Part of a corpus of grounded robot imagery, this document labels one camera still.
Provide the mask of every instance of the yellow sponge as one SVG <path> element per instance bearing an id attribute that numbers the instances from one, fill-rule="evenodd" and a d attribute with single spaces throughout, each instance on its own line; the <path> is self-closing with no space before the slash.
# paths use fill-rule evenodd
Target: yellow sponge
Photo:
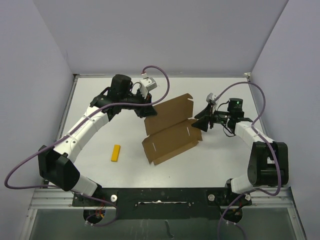
<path id="1" fill-rule="evenodd" d="M 120 145 L 114 145 L 113 153 L 111 156 L 112 162 L 118 162 L 119 152 L 120 152 Z"/>

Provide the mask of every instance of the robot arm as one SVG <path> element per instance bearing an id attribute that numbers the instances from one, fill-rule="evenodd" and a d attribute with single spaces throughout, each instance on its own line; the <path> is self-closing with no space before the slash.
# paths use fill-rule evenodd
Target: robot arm
<path id="1" fill-rule="evenodd" d="M 92 117 L 90 115 L 99 108 L 112 103 L 151 103 L 152 96 L 149 91 L 155 89 L 157 83 L 153 78 L 147 77 L 145 74 L 143 77 L 138 82 L 140 88 L 136 94 L 133 94 L 131 92 L 133 83 L 130 77 L 120 74 L 114 76 L 111 86 L 107 87 L 92 100 L 81 119 L 67 133 L 69 138 L 38 156 L 40 176 L 64 191 L 71 190 L 88 196 L 94 195 L 101 186 L 81 175 L 74 165 L 80 151 L 94 134 L 111 121 L 116 114 L 119 114 L 122 109 L 134 110 L 140 118 L 156 115 L 157 112 L 152 106 L 116 105 L 106 108 Z M 88 120 L 70 134 L 86 118 Z"/>
<path id="2" fill-rule="evenodd" d="M 225 128 L 228 127 L 230 132 L 240 137 L 251 148 L 247 173 L 231 179 L 231 191 L 241 194 L 249 192 L 255 187 L 276 186 L 278 184 L 277 170 L 271 151 L 258 134 L 263 136 L 272 146 L 280 167 L 281 183 L 287 184 L 289 180 L 287 145 L 284 142 L 274 141 L 259 130 L 256 133 L 252 129 L 252 120 L 244 117 L 242 99 L 230 98 L 227 111 L 217 110 L 218 103 L 214 101 L 212 93 L 208 95 L 206 101 L 208 102 L 207 107 L 195 116 L 198 120 L 192 126 L 207 132 L 209 127 L 210 129 L 214 127 L 214 124 L 221 124 Z"/>

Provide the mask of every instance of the cardboard box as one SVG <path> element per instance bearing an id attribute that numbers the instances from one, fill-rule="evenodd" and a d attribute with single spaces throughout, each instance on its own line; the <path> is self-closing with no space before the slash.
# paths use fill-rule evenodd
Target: cardboard box
<path id="1" fill-rule="evenodd" d="M 194 102 L 189 93 L 154 106 L 157 116 L 144 120 L 147 138 L 142 141 L 145 155 L 157 165 L 193 148 L 202 141 L 201 130 L 191 126 Z"/>

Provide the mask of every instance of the white wall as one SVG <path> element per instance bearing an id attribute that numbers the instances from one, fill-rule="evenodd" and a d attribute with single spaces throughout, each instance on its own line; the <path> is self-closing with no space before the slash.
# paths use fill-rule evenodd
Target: white wall
<path id="1" fill-rule="evenodd" d="M 0 233 L 19 238 L 33 195 L 4 187 L 7 173 L 58 131 L 73 75 L 32 0 L 0 2 Z M 38 160 L 11 179 L 40 183 Z"/>
<path id="2" fill-rule="evenodd" d="M 242 75 L 288 0 L 33 1 L 75 74 Z"/>
<path id="3" fill-rule="evenodd" d="M 267 132 L 288 145 L 290 184 L 308 240 L 320 235 L 319 69 L 320 1 L 290 0 L 253 69 L 252 80 L 265 91 Z"/>

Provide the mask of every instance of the black joint housing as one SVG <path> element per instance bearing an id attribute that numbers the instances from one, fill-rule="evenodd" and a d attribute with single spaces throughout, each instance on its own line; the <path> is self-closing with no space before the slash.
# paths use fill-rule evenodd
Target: black joint housing
<path id="1" fill-rule="evenodd" d="M 70 159 L 53 148 L 40 153 L 38 163 L 40 176 L 64 191 L 70 191 L 80 178 L 79 171 Z"/>
<path id="2" fill-rule="evenodd" d="M 281 185 L 285 185 L 289 181 L 288 146 L 284 142 L 275 141 L 271 146 L 280 167 Z M 276 165 L 269 164 L 268 157 L 274 160 L 267 144 L 254 142 L 247 170 L 248 179 L 254 187 L 278 185 Z"/>
<path id="3" fill-rule="evenodd" d="M 230 98 L 227 110 L 230 113 L 242 112 L 242 104 L 241 98 Z"/>
<path id="4" fill-rule="evenodd" d="M 106 96 L 113 102 L 119 102 L 130 94 L 132 85 L 131 77 L 117 74 L 112 78 L 111 86 Z"/>

